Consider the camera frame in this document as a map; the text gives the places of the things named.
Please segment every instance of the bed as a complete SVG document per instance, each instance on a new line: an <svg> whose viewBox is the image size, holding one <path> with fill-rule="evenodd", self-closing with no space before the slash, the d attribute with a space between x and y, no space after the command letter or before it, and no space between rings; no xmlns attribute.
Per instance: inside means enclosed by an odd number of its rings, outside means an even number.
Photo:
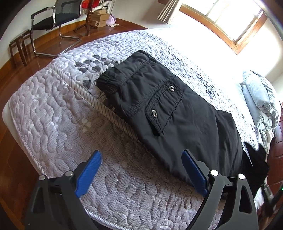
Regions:
<svg viewBox="0 0 283 230"><path fill-rule="evenodd" d="M173 35L170 29L131 31L75 48L29 78L3 110L5 124L39 174L61 176L94 150L102 152L102 165L81 202L91 218L112 229L185 229L203 200L164 170L95 85L102 72L135 51L148 52L216 109L230 112L243 143L254 149L263 143L240 84L208 77L172 42ZM258 209L260 190L254 201Z"/></svg>

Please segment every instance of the chair armrest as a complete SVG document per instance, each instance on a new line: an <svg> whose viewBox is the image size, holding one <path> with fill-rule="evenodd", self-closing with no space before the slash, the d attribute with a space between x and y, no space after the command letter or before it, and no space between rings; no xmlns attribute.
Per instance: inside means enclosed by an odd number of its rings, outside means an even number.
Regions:
<svg viewBox="0 0 283 230"><path fill-rule="evenodd" d="M47 11L47 10L51 10L51 9L53 9L53 8L55 8L55 6L52 6L52 7L45 7L45 8L43 8L43 9L41 9L41 10L35 12L34 14L32 14L32 15L31 15L31 19L34 19L34 17L35 17L37 14L40 14L40 13L42 13L42 12L44 12L44 11Z"/></svg>

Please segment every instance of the wooden stool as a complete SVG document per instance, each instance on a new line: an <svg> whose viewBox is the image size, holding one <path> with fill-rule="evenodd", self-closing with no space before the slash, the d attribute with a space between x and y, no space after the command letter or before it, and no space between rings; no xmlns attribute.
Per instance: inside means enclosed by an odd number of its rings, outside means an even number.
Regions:
<svg viewBox="0 0 283 230"><path fill-rule="evenodd" d="M25 56L27 57L27 50L25 48L25 40L27 38L30 38L31 40L31 31L28 29L26 31L24 31L21 35L17 36L13 41L11 41L9 48L10 48L10 53L11 53L11 57L12 57L12 64L13 67L16 68L16 61L15 61L15 57L13 55L13 48L17 46L18 50L19 50L19 54L21 57L21 60L23 62L24 66L27 66L27 62L25 60Z"/></svg>

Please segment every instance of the wooden cabinet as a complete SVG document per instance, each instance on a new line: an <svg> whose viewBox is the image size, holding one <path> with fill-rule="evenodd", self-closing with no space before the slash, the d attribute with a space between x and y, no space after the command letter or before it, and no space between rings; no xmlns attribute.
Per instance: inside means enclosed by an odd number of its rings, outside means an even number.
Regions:
<svg viewBox="0 0 283 230"><path fill-rule="evenodd" d="M283 183L283 108L281 107L281 118L278 126L274 131L274 138L270 144L269 156L267 162L270 171L267 177L273 194L277 193L280 185Z"/></svg>

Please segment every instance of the window frame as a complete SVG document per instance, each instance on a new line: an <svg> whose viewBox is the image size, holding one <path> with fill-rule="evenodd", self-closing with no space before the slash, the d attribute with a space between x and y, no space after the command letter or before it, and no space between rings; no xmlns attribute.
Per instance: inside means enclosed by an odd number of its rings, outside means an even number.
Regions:
<svg viewBox="0 0 283 230"><path fill-rule="evenodd" d="M167 4L169 0L158 0L159 3ZM254 35L259 31L263 24L267 20L267 16L263 13L256 23L251 23L250 27L245 30L243 35L237 41L234 41L227 36L214 22L204 17L202 13L198 13L196 10L192 10L191 7L182 4L180 12L190 16L205 27L215 33L220 39L222 39L237 55L243 50L243 48L250 42Z"/></svg>

